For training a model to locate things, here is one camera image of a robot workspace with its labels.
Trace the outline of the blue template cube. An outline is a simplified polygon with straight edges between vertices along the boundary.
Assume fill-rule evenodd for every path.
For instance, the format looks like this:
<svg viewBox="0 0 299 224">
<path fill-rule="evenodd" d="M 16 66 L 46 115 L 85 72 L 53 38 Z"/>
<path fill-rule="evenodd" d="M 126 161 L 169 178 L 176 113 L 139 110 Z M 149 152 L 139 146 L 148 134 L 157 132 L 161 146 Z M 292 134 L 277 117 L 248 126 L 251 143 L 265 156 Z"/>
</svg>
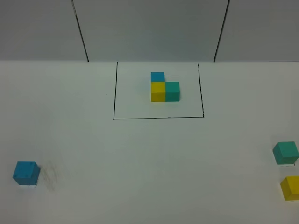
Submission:
<svg viewBox="0 0 299 224">
<path fill-rule="evenodd" d="M 152 72 L 151 73 L 151 82 L 165 82 L 165 73 L 164 72 Z"/>
</svg>

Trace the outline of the yellow template cube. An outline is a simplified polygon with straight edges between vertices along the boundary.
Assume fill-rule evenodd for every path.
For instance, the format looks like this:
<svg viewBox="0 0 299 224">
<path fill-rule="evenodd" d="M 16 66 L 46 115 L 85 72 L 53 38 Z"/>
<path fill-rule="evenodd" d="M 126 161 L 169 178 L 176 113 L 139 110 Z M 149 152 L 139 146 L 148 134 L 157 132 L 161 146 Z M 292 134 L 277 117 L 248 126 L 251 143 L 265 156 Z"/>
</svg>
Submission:
<svg viewBox="0 0 299 224">
<path fill-rule="evenodd" d="M 166 88 L 165 82 L 152 82 L 151 83 L 151 101 L 152 102 L 165 102 Z"/>
</svg>

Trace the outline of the green template cube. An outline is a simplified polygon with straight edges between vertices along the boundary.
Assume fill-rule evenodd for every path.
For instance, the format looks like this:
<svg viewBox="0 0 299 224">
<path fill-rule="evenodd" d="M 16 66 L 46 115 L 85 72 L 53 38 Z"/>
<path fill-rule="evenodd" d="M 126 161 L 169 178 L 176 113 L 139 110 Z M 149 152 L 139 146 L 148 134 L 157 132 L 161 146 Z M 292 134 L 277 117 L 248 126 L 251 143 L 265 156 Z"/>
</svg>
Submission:
<svg viewBox="0 0 299 224">
<path fill-rule="evenodd" d="M 178 102 L 180 100 L 180 86 L 179 82 L 166 82 L 165 83 L 165 101 Z"/>
</svg>

